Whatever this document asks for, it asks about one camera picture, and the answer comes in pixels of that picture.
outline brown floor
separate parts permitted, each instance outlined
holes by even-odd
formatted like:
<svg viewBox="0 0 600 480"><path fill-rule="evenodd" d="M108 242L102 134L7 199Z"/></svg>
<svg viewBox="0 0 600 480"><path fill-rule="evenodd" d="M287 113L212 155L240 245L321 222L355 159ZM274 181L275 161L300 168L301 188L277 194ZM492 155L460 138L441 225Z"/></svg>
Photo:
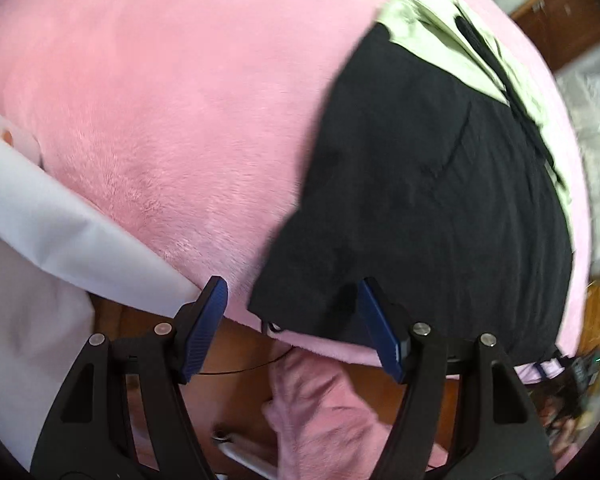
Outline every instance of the brown floor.
<svg viewBox="0 0 600 480"><path fill-rule="evenodd" d="M162 320L153 314L101 298L93 298L93 301L97 330L110 338L140 335ZM250 328L223 319L203 371L241 370L266 363L270 360L272 343L272 339ZM404 387L395 384L378 368L362 365L345 365L345 368L357 393L378 412L380 420L392 424ZM259 479L259 476L222 455L211 443L210 436L214 429L223 428L275 450L276 435L261 410L263 403L271 397L267 367L227 376L195 376L184 386L183 396L213 470L226 473L232 479ZM436 438L443 447L450 444L457 397L457 381L447 381Z"/></svg>

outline brown wooden furniture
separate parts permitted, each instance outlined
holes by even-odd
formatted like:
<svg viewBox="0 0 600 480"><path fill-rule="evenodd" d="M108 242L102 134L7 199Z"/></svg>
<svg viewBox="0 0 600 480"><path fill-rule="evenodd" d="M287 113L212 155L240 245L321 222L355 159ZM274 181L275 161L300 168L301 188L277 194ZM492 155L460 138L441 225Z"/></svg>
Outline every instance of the brown wooden furniture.
<svg viewBox="0 0 600 480"><path fill-rule="evenodd" d="M554 72L600 42L599 0L528 0L511 17Z"/></svg>

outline black fabric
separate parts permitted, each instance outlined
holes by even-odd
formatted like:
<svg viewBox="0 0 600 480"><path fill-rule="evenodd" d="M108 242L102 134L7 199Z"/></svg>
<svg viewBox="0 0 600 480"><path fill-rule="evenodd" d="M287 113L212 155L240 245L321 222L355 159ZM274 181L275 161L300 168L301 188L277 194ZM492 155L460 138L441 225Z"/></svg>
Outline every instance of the black fabric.
<svg viewBox="0 0 600 480"><path fill-rule="evenodd" d="M371 346L355 284L373 276L416 321L449 336L494 333L515 364L549 358L571 246L548 151L520 106L469 88L376 24L334 83L299 209L249 310Z"/></svg>

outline metal bolt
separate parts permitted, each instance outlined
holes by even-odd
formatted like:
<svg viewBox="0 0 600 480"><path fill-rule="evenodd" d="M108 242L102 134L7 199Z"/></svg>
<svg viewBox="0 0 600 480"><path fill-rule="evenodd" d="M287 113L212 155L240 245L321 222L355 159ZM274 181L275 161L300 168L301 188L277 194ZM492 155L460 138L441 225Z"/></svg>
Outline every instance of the metal bolt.
<svg viewBox="0 0 600 480"><path fill-rule="evenodd" d="M488 332L480 336L480 342L485 346L496 346L496 336Z"/></svg>
<svg viewBox="0 0 600 480"><path fill-rule="evenodd" d="M89 344L91 346L98 346L104 343L104 336L102 334L92 334L89 338Z"/></svg>
<svg viewBox="0 0 600 480"><path fill-rule="evenodd" d="M154 327L154 332L157 333L157 335L167 335L171 332L171 329L172 327L169 323L158 323Z"/></svg>
<svg viewBox="0 0 600 480"><path fill-rule="evenodd" d="M431 333L431 327L426 323L416 323L413 325L413 333L417 335L429 335Z"/></svg>

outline thin black wire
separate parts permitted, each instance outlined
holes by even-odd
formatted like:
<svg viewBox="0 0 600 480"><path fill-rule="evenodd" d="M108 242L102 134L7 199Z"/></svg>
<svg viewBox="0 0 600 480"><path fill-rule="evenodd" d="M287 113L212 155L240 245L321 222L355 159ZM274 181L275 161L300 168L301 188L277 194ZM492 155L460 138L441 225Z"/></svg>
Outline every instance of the thin black wire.
<svg viewBox="0 0 600 480"><path fill-rule="evenodd" d="M244 370L231 370L230 372L200 372L198 375L232 375L232 374L241 374L243 372L251 372L252 370L257 370L258 368L262 368L264 366L269 366L269 365L272 365L273 363L277 363L278 361L280 361L280 359L284 359L286 356L288 356L289 353L294 348L295 347L292 346L289 350L283 352L278 357L276 357L275 359L273 359L267 363L263 363L261 365L254 366L251 368L245 368Z"/></svg>

